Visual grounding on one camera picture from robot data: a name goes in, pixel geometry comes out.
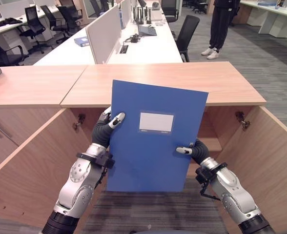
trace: person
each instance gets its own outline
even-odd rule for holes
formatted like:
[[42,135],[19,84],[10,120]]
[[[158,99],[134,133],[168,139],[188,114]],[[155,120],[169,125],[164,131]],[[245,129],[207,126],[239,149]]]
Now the person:
[[209,47],[201,55],[207,59],[216,59],[225,42],[228,25],[232,16],[237,12],[240,0],[215,0],[211,23],[211,39]]

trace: desk partition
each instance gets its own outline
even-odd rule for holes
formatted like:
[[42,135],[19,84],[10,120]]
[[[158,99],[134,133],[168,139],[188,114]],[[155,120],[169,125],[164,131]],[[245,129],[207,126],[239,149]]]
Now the desk partition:
[[124,27],[126,27],[128,22],[132,18],[131,0],[123,0],[123,1],[121,1],[121,10],[122,10],[123,25],[124,25]]
[[119,7],[116,5],[86,26],[86,34],[96,64],[107,63],[121,37]]
[[34,3],[37,6],[54,6],[55,1],[54,0],[34,0]]
[[29,6],[28,0],[3,4],[0,5],[0,14],[4,19],[20,17],[25,14],[25,8]]

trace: metal joint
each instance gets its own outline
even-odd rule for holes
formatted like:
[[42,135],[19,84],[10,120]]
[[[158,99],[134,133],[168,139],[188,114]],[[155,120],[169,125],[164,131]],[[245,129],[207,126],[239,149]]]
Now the metal joint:
[[245,114],[242,111],[236,112],[235,115],[238,122],[242,124],[242,129],[245,131],[251,125],[251,122],[245,121]]

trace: office chair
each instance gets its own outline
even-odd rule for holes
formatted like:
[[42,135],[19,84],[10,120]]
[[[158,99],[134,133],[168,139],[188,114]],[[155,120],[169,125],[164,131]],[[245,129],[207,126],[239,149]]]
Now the office chair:
[[195,0],[192,10],[194,11],[194,13],[198,12],[199,14],[201,14],[201,12],[203,12],[204,14],[206,14],[207,6],[208,6],[207,1]]
[[76,34],[80,30],[80,26],[70,14],[69,9],[66,6],[57,6],[57,8],[66,21],[67,33],[69,35]]
[[100,0],[100,4],[101,4],[101,11],[102,12],[106,12],[107,10],[109,10],[109,4],[108,4],[107,0]]
[[176,40],[176,45],[179,50],[179,53],[181,55],[184,55],[186,62],[189,62],[188,45],[199,22],[200,19],[198,17],[187,15]]
[[46,28],[41,24],[40,20],[38,19],[36,6],[26,7],[25,14],[27,19],[27,26],[30,29],[22,31],[18,27],[18,30],[21,32],[20,36],[30,37],[31,39],[35,38],[36,45],[33,46],[32,52],[39,50],[43,54],[43,47],[51,47],[51,49],[53,50],[54,48],[51,45],[47,45],[46,43],[41,44],[36,38],[37,35],[42,34],[46,30]]
[[45,13],[45,15],[47,16],[47,18],[49,19],[49,28],[52,31],[55,32],[62,32],[63,33],[63,38],[56,40],[56,43],[59,44],[59,41],[64,42],[66,41],[69,37],[67,37],[65,35],[65,33],[67,32],[67,26],[66,24],[62,24],[62,18],[56,18],[51,11],[49,10],[48,6],[44,5],[41,6],[41,9],[43,10],[43,12]]
[[66,6],[74,20],[79,20],[82,18],[82,10],[77,10],[73,0],[59,0],[61,6]]
[[166,21],[172,23],[178,20],[178,10],[176,9],[176,0],[163,0],[161,8],[164,12]]
[[95,10],[96,16],[99,17],[101,14],[101,10],[100,10],[100,7],[99,7],[97,1],[96,0],[89,0],[89,1]]
[[[8,51],[14,49],[14,48],[19,48],[20,49],[20,54],[19,55],[9,55],[7,54]],[[24,61],[24,59],[28,57],[23,54],[22,47],[20,45],[17,45],[15,47],[12,47],[8,50],[4,50],[0,47],[0,66],[19,66],[19,62]]]

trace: blue binder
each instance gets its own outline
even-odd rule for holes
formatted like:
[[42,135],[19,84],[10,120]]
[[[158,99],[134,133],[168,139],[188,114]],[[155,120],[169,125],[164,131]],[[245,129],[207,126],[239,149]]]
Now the blue binder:
[[112,116],[124,112],[126,117],[110,140],[115,165],[107,190],[181,191],[190,157],[175,150],[195,142],[207,95],[114,80]]

